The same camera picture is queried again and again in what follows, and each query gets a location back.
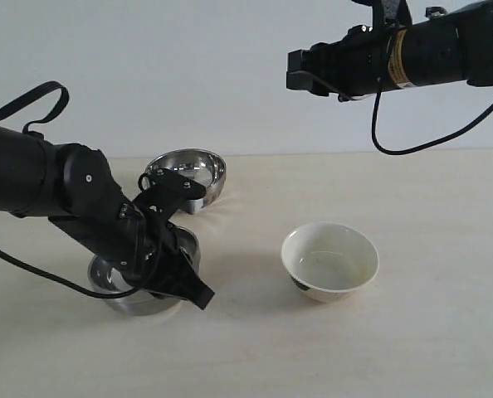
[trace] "stainless steel bowl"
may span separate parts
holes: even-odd
[[[195,214],[214,203],[221,195],[227,179],[227,165],[224,160],[203,149],[180,149],[165,153],[149,163],[145,172],[152,175],[161,168],[177,172],[206,187],[204,198],[188,201],[181,207],[182,211],[189,214]]]
[[[198,273],[200,265],[200,247],[197,237],[185,228],[178,228],[178,239],[181,250],[191,259],[193,269]],[[104,294],[123,293],[131,289],[110,263],[95,256],[88,267],[88,280],[94,291]],[[133,316],[153,315],[172,310],[182,300],[175,298],[155,298],[143,290],[125,298],[106,299],[106,304],[119,313]]]

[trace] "robotic arm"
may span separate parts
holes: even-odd
[[[56,82],[40,85],[1,108],[0,121],[54,90],[62,95],[46,118],[27,124],[21,133],[0,127],[0,211],[19,218],[47,217],[134,286],[124,294],[83,288],[81,293],[116,299],[143,289],[157,298],[177,297],[204,309],[214,293],[193,270],[179,247],[178,230],[168,219],[184,201],[204,197],[205,187],[164,170],[160,176],[143,175],[140,180],[151,179],[151,187],[131,201],[101,151],[78,143],[54,145],[30,131],[31,124],[47,123],[66,107],[69,94]],[[2,251],[0,257],[33,269]]]
[[[381,94],[387,91],[465,80],[493,86],[493,0],[455,12],[429,7],[428,21],[413,24],[406,0],[352,0],[373,9],[373,25],[348,30],[341,41],[317,43],[289,53],[287,89],[337,95],[340,102],[376,94],[373,143],[389,155],[404,155],[445,143],[484,120],[493,105],[465,128],[415,148],[393,151],[378,143],[376,123]]]

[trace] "yellow label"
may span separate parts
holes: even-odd
[[[388,73],[393,82],[400,88],[406,89],[416,87],[407,77],[403,66],[403,40],[407,34],[407,29],[398,33],[398,39],[394,44],[393,53],[388,61]]]

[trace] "table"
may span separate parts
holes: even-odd
[[[214,205],[173,221],[201,243],[205,311],[123,317],[0,261],[3,397],[493,397],[493,150],[226,158]],[[131,197],[148,159],[113,160]],[[336,304],[286,276],[281,242],[336,221],[380,271]],[[87,285],[90,253],[0,214],[0,247]]]

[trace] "white ceramic bowl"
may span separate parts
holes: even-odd
[[[315,222],[292,231],[281,261],[307,296],[333,303],[363,288],[378,274],[378,252],[363,234],[333,222]]]

